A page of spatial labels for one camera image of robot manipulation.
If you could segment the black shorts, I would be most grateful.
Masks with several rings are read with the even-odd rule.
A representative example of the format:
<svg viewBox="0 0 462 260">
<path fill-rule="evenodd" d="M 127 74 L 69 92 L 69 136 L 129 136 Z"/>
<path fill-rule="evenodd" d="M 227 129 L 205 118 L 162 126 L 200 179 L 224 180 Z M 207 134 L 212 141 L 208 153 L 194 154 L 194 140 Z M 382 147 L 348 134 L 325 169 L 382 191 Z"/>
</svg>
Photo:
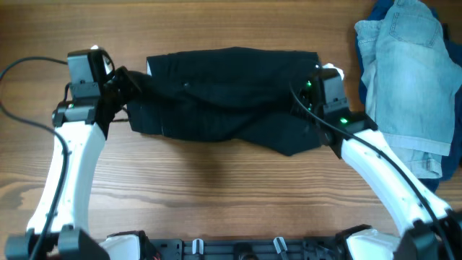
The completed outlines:
<svg viewBox="0 0 462 260">
<path fill-rule="evenodd" d="M 135 71 L 141 94 L 128 103 L 140 134 L 195 142 L 241 139 L 292 156 L 320 147 L 291 91 L 318 65 L 306 51 L 225 48 L 147 57 Z"/>
</svg>

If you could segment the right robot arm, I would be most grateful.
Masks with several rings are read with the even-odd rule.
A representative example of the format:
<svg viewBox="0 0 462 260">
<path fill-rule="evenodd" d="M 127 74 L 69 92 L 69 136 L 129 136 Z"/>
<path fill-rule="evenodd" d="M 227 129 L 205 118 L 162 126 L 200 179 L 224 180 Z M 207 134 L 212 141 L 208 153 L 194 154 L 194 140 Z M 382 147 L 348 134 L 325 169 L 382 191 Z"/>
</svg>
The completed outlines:
<svg viewBox="0 0 462 260">
<path fill-rule="evenodd" d="M 295 105 L 321 143 L 366 181 L 392 217 L 398 236 L 359 225 L 335 237 L 337 259 L 460 259 L 461 213 L 424 186 L 399 160 L 366 113 L 350 111 L 341 75 L 318 68 Z"/>
</svg>

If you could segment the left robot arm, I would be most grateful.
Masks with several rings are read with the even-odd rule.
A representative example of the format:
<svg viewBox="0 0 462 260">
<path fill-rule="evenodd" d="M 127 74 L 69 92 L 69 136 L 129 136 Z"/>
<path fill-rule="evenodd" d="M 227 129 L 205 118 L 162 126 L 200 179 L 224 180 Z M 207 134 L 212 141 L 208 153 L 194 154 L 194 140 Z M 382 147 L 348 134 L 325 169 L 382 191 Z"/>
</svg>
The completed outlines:
<svg viewBox="0 0 462 260">
<path fill-rule="evenodd" d="M 90 237 L 88 206 L 95 168 L 115 115 L 140 92 L 132 75 L 96 46 L 64 62 L 71 81 L 52 113 L 54 136 L 48 177 L 24 235 L 11 235 L 7 259 L 150 259 L 155 248 L 142 231 Z"/>
</svg>

